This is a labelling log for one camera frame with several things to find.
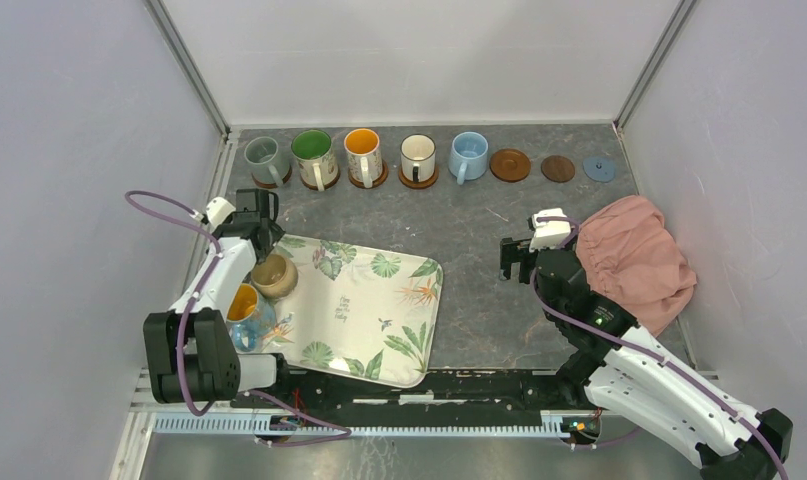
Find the beige ceramic mug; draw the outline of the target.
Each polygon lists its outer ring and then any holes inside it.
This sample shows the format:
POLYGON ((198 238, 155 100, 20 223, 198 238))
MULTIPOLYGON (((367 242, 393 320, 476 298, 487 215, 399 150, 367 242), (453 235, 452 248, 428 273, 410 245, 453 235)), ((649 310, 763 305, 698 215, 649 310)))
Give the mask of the beige ceramic mug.
POLYGON ((290 295, 299 281, 293 261, 279 254, 271 254, 250 272, 250 282, 266 299, 278 300, 290 295))

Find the cream enamel mug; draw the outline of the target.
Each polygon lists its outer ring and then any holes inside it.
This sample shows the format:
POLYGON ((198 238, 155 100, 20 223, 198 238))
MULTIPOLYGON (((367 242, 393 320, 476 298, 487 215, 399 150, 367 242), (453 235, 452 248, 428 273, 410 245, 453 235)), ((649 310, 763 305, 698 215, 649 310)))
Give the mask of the cream enamel mug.
POLYGON ((401 173, 412 184, 427 183, 436 173, 436 145, 424 134, 407 136, 401 143, 401 173))

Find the white mug green inside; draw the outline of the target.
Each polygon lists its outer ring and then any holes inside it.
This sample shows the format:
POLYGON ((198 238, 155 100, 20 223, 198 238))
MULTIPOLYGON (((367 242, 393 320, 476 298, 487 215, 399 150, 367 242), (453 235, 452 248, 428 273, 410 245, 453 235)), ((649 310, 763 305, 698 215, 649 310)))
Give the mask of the white mug green inside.
POLYGON ((306 182, 322 187, 339 173, 331 136, 318 129, 299 133, 291 143, 299 174, 306 182))

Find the light blue mug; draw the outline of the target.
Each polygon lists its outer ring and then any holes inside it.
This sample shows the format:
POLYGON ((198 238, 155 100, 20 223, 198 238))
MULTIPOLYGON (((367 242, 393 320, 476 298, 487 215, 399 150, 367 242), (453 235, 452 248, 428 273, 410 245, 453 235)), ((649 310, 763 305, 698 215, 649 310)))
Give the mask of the light blue mug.
POLYGON ((448 168, 458 185, 482 177, 488 167, 489 144, 477 132, 462 132, 451 143, 448 168))

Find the dark walnut coaster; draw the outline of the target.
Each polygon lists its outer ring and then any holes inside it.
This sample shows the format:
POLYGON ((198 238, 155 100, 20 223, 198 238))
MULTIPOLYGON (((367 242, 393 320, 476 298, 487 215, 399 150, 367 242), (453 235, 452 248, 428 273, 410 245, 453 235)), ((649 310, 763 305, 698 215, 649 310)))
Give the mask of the dark walnut coaster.
POLYGON ((576 175, 571 159, 562 155, 549 155, 541 163, 542 174, 550 181, 566 183, 576 175))

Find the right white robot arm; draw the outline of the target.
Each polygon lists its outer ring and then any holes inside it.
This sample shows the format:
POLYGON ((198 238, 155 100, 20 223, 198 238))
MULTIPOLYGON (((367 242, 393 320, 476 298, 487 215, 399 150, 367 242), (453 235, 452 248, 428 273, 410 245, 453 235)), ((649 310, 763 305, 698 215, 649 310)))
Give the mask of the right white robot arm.
POLYGON ((688 459, 704 479, 785 479, 793 422, 735 399, 670 353, 624 307, 591 289, 568 246, 500 242, 500 272, 533 287, 548 320, 575 347, 556 392, 629 420, 688 459))

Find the pink drawstring cloth bag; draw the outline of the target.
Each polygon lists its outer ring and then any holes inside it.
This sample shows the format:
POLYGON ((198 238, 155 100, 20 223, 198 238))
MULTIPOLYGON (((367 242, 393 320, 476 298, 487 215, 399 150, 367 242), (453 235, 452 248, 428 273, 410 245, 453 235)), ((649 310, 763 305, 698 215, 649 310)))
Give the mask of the pink drawstring cloth bag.
POLYGON ((590 288, 654 336, 682 312, 697 286, 662 212, 644 196, 618 199, 584 221, 576 254, 590 288))

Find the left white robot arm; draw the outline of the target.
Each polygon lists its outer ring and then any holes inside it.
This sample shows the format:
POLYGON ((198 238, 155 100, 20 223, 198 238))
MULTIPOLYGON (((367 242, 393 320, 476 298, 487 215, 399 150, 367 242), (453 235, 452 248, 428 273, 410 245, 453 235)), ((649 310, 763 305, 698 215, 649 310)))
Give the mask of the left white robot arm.
POLYGON ((240 189, 235 200, 212 199, 198 211, 182 202, 154 197, 182 209, 182 218, 126 201, 159 220, 186 228, 209 243, 206 257, 185 292, 165 311, 151 313, 143 324, 145 353, 154 399, 184 404, 195 416, 218 401, 233 399, 241 367, 226 325, 227 312, 244 278, 267 259, 285 232, 277 223, 279 197, 270 190, 240 189))

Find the blue round coaster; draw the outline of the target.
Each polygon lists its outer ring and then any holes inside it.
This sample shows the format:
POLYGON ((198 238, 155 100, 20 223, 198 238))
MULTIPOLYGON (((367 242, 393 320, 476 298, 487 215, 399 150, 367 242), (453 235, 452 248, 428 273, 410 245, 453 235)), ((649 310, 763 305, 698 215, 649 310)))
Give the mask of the blue round coaster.
POLYGON ((595 182, 611 182, 617 173, 616 164, 609 158, 593 156, 582 162, 584 173, 595 182))

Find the brown wooden coaster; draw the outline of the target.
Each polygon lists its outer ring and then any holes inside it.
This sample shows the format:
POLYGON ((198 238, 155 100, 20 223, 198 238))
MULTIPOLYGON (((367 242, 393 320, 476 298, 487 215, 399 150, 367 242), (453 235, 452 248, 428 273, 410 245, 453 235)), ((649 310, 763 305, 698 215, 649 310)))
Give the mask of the brown wooden coaster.
POLYGON ((489 168, 497 179, 515 183, 528 177, 531 171, 531 161, 521 150, 504 148, 492 154, 489 168))
POLYGON ((258 179, 257 179, 255 176, 253 176, 253 175, 251 175, 251 178, 252 178, 252 180, 253 180, 254 184, 255 184, 255 185, 258 187, 258 188, 264 188, 264 189, 276 189, 276 188, 283 187, 285 184, 287 184, 287 183, 289 182, 290 178, 292 177, 292 173, 293 173, 292 171, 289 171, 289 172, 288 172, 288 174, 287 174, 287 175, 286 175, 286 176, 283 178, 283 180, 282 180, 282 183, 281 183, 281 184, 277 184, 277 183, 275 183, 275 182, 270 182, 270 183, 262 182, 262 181, 258 180, 258 179))
POLYGON ((427 180, 423 180, 421 182, 413 182, 410 181, 404 174, 403 170, 398 171, 398 178, 400 182, 406 186, 407 188, 414 189, 414 190, 422 190, 431 187, 436 183, 440 175, 438 170, 435 170, 433 175, 428 178, 427 180))
MULTIPOLYGON (((386 163, 384 163, 383 164, 383 169, 382 169, 382 172, 381 172, 380 176, 372 183, 372 188, 376 188, 376 187, 382 185, 386 181, 386 179, 388 177, 388 172, 389 172, 389 167, 388 167, 388 165, 386 163)), ((349 179, 350 183, 353 184, 355 187, 357 187, 359 189, 366 189, 366 186, 364 185, 364 183, 361 182, 360 180, 358 180, 350 171, 348 171, 348 179, 349 179)))
POLYGON ((320 187, 320 188, 317 187, 316 185, 313 185, 313 184, 310 184, 310 183, 306 182, 302 177, 300 177, 300 181, 306 188, 308 188, 310 190, 313 190, 313 191, 325 191, 325 190, 331 189, 338 182, 339 178, 340 178, 340 173, 333 180, 331 180, 330 182, 328 182, 326 184, 323 184, 323 186, 320 187))

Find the grey green ribbed mug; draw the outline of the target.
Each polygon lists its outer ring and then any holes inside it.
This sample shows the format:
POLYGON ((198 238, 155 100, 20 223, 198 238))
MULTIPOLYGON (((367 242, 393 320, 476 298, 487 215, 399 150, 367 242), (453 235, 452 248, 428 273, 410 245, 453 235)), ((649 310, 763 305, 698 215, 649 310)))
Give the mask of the grey green ribbed mug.
POLYGON ((291 161, 279 148, 278 142, 271 137, 258 137, 251 140, 244 151, 243 158, 250 174, 266 183, 281 184, 283 178, 292 171, 291 161))

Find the white mug orange inside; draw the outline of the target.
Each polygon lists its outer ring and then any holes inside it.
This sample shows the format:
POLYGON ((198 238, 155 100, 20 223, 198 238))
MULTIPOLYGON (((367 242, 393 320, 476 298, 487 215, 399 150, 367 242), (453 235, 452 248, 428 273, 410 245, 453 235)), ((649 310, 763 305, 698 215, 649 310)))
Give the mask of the white mug orange inside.
POLYGON ((380 176, 383 160, 380 152, 379 135, 371 129, 359 128, 350 131, 344 139, 347 153, 347 166, 366 189, 380 176))

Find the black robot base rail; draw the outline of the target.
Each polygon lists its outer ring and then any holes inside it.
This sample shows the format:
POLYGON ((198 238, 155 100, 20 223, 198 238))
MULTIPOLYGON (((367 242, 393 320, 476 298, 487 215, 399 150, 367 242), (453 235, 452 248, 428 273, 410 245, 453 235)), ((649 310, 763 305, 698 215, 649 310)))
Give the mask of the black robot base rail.
POLYGON ((548 370, 431 369, 413 387, 292 369, 262 389, 321 420, 347 427, 527 427, 541 416, 600 416, 570 376, 548 370))

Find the leaf patterned serving tray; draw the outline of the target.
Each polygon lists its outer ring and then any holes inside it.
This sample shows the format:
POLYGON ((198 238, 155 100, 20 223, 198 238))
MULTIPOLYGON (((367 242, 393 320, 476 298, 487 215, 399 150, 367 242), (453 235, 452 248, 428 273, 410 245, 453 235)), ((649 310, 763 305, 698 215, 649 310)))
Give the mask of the leaf patterned serving tray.
POLYGON ((275 251, 295 264, 295 289, 235 335, 238 352, 392 387, 424 379, 444 281, 436 260, 296 235, 275 251))

